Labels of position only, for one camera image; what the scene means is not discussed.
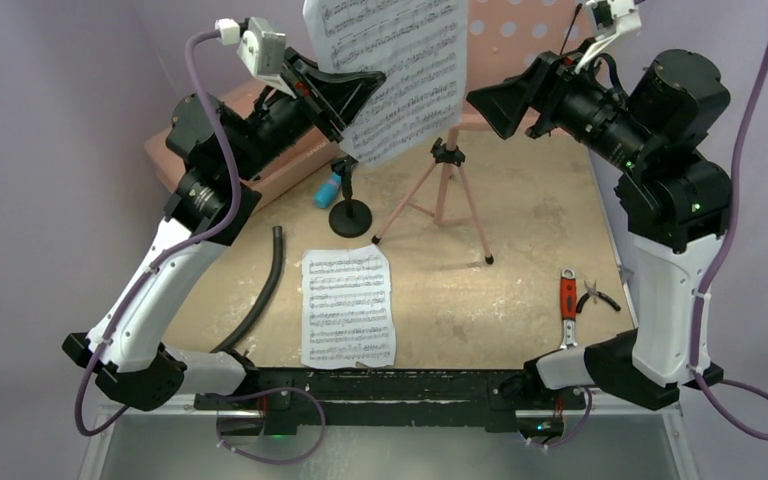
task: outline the pliers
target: pliers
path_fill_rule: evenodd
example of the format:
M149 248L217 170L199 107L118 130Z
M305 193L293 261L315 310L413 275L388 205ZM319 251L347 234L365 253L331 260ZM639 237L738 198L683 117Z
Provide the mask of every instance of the pliers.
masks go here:
M614 310L619 312L622 310L622 307L619 303L616 302L613 298L609 297L607 294L600 292L599 290L596 290L596 282L593 282L593 285L590 285L587 283L587 280L584 281L584 288L587 290L587 293L581 296L580 299L578 299L578 303L575 306L575 312L581 313L581 310L584 309L584 304L587 303L587 300L590 299L590 297L593 297L593 301L595 302L596 298L601 298L605 301L608 305L611 306Z

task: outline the black metal base frame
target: black metal base frame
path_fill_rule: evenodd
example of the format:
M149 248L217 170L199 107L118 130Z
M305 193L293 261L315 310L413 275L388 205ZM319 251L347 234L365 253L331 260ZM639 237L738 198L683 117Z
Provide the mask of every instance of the black metal base frame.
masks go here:
M522 370L337 370L257 368L236 395L296 387L322 404L328 425L372 427L483 427L519 432L517 410L555 408L558 395L567 410L581 410L584 396L573 389L528 397L520 389ZM270 395L263 433L292 435L300 425L319 425L314 405L300 395ZM229 402L198 395L198 410L256 410L255 401Z

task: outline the tripod leg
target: tripod leg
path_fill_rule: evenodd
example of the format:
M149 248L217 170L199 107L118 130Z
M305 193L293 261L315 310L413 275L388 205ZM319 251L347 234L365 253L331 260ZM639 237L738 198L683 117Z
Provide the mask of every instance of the tripod leg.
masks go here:
M484 248L484 261L488 265L493 265L493 254L490 253L490 244L487 242L487 235L484 233L484 223L481 222L481 215L478 214L478 208L475 206L475 199L472 198L472 190L469 188L469 179L466 176L466 169L463 165L458 167L461 174L461 181L464 184L464 193L466 201L469 202L469 210L472 212L472 219L475 221L475 228L478 230L478 236L481 237L481 246Z
M458 133L460 130L457 128L450 128L449 134L446 137L446 151L454 152L458 148ZM446 194L449 190L449 180L452 179L452 165L450 163L443 164L443 172L440 174L440 188L437 190L437 206L434 208L434 223L440 224L443 221L443 212L446 209Z
M449 179L452 178L452 166L443 164L443 172L440 174L440 188L437 190L437 206L434 208L434 223L443 221L443 212L446 209L446 194L449 191Z
M389 217L387 217L387 221L384 222L384 225L381 227L380 230L378 230L378 233L375 234L374 237L372 237L372 243L378 244L378 242L381 241L381 238L384 236L385 233L387 233L387 229L390 228L390 225L393 224L393 222L396 220L396 217L399 216L400 213L402 213L402 210L405 209L407 204L413 199L413 196L416 195L416 192L419 191L419 187L422 186L423 183L425 183L426 180L428 180L428 177L431 175L431 172L434 171L434 167L437 166L437 163L435 161L431 161L431 165L428 166L428 168L423 172L422 177L419 178L419 181L416 182L416 185L411 189L410 192L408 192L407 195L402 198L402 201L399 202L399 205L396 207L395 210L393 210L393 213L390 214Z

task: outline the sheet music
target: sheet music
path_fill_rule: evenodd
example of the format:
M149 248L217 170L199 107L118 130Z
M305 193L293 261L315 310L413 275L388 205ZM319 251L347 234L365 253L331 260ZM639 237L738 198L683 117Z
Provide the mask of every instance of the sheet music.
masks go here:
M320 69L387 75L343 133L346 153L378 164L460 122L468 10L462 0L305 0Z
M308 250L302 257L302 363L313 368L392 365L396 329L390 262L375 245Z

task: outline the pink tripod stand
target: pink tripod stand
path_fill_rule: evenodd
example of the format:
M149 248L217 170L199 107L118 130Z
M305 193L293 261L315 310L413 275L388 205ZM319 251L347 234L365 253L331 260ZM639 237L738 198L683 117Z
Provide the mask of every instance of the pink tripod stand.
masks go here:
M463 181L464 193L466 193L466 200L469 203L469 210L472 212L472 221L475 222L475 228L478 230L478 236L481 238L481 246L484 248L484 261L488 265L493 264L493 255L490 253L490 245L487 243L487 235L484 233L484 225L481 223L481 217L478 215L478 209L475 207L475 200L472 197L472 190L469 188L469 179L466 176L466 169L464 169L464 162L466 156L458 148L458 129L453 128L449 130L449 136L446 139L446 143L443 143L442 138L438 138L434 142L434 146L431 148L431 154L434 159L431 161L431 165L425 170L419 181L414 185L410 192L402 198L399 205L393 210L393 213L384 222L384 226L378 230L378 233L372 237L372 243L378 244L390 228L390 225L396 220L396 217L402 213L405 207L412 207L426 215L429 215L434 219L436 225L445 226L460 223L466 219L458 220L443 220L443 210L446 206L446 192L449 189L449 179L452 177L452 167L458 167L458 173ZM443 164L443 172L440 175L440 189L437 191L437 207L434 211L426 210L413 202L413 196L419 191L419 188L428 180L431 176L431 172L437 167L438 164Z

